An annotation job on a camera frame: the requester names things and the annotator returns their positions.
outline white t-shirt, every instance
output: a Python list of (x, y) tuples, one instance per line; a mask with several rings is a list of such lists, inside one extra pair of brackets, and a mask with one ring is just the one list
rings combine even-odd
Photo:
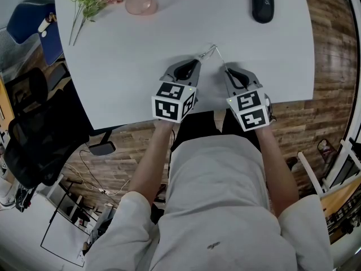
[(136, 192), (121, 199), (87, 271), (330, 271), (326, 221), (316, 195), (269, 211), (261, 153), (245, 138), (183, 142), (172, 154), (165, 213), (157, 226)]

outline blue chair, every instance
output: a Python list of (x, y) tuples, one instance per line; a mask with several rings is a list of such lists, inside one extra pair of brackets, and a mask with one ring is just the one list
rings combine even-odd
[[(56, 14), (55, 4), (21, 3), (16, 6), (12, 13), (6, 30), (17, 44), (22, 44), (31, 35), (38, 33), (38, 27), (51, 12)], [(42, 37), (40, 33), (38, 34), (45, 61), (48, 65), (52, 65), (63, 54), (58, 23), (53, 21), (46, 28), (46, 32), (45, 37)]]

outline black and white marker cube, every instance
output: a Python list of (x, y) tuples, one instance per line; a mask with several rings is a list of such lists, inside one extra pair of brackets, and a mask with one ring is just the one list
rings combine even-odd
[(270, 124), (263, 88), (228, 98), (227, 102), (245, 132)]
[(193, 108), (197, 89), (173, 82), (159, 82), (157, 93), (152, 96), (153, 117), (180, 123)]

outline pink glass bowl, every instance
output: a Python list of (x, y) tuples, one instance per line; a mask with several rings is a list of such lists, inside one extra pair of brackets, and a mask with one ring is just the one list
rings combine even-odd
[(126, 0), (125, 8), (133, 15), (152, 15), (157, 11), (157, 1), (155, 0)]

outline black pants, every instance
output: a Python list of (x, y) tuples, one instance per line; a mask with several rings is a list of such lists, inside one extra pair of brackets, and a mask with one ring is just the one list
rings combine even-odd
[(219, 136), (221, 134), (235, 134), (236, 136), (248, 139), (259, 151), (258, 138), (254, 130), (244, 132), (230, 109), (227, 109), (223, 121), (222, 133), (215, 127), (214, 112), (200, 112), (187, 115), (180, 124), (177, 138), (171, 147), (174, 151), (182, 142), (195, 138)]

